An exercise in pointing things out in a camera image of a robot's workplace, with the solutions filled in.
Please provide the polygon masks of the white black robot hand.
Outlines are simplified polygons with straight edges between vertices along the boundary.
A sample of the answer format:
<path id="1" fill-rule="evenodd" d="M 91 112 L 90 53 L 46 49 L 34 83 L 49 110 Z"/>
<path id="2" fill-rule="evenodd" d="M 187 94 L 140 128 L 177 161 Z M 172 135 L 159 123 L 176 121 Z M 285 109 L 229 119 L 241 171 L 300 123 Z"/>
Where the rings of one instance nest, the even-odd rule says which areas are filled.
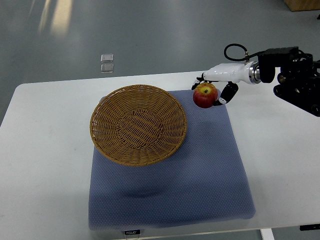
<path id="1" fill-rule="evenodd" d="M 221 63 L 216 65 L 198 76 L 191 89 L 195 90 L 202 83 L 226 82 L 227 85 L 213 103 L 214 106 L 221 106 L 231 101 L 239 89 L 237 83 L 241 81 L 252 85 L 261 82 L 259 64 L 257 62 Z"/>

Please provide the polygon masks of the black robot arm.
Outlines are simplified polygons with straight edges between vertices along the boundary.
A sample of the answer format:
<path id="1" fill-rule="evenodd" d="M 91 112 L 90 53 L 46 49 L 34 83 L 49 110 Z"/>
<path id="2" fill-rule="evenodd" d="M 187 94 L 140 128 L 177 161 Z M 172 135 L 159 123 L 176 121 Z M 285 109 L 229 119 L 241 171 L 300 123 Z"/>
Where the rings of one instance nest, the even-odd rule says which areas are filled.
<path id="1" fill-rule="evenodd" d="M 278 85 L 278 98 L 316 116 L 320 116 L 320 61 L 297 46 L 270 48 L 257 54 L 260 80 Z"/>

